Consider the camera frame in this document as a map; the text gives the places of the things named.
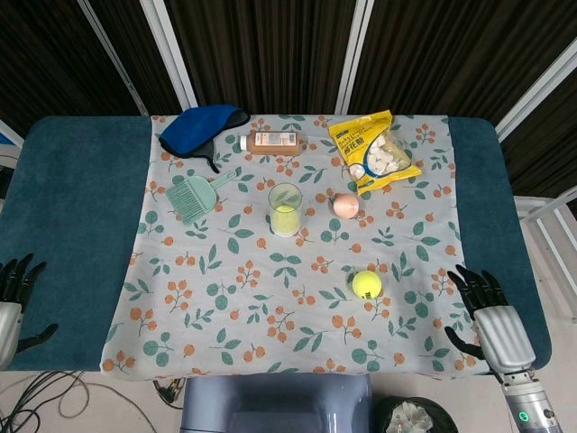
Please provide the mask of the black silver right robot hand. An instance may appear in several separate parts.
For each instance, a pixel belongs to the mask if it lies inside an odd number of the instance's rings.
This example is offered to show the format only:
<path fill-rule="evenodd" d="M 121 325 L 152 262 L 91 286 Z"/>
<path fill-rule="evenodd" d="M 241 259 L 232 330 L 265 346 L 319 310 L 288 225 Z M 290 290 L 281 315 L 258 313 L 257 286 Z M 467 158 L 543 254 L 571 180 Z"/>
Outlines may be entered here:
<path fill-rule="evenodd" d="M 486 361 L 494 373 L 530 370 L 536 354 L 517 310 L 508 303 L 497 279 L 489 272 L 478 274 L 461 265 L 447 276 L 461 294 L 479 338 L 479 344 L 469 344 L 452 327 L 446 327 L 450 342 L 459 351 Z"/>

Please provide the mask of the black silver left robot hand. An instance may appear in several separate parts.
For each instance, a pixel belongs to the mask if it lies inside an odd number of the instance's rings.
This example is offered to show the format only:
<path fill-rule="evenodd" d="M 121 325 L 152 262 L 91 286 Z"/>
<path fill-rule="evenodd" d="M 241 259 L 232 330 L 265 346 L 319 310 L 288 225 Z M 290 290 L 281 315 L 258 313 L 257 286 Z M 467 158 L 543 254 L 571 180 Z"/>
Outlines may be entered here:
<path fill-rule="evenodd" d="M 14 357 L 48 341 L 57 331 L 57 323 L 49 324 L 40 334 L 20 338 L 23 317 L 30 302 L 36 281 L 47 263 L 40 262 L 27 271 L 33 254 L 22 259 L 13 258 L 1 264 L 1 370 L 5 370 Z"/>

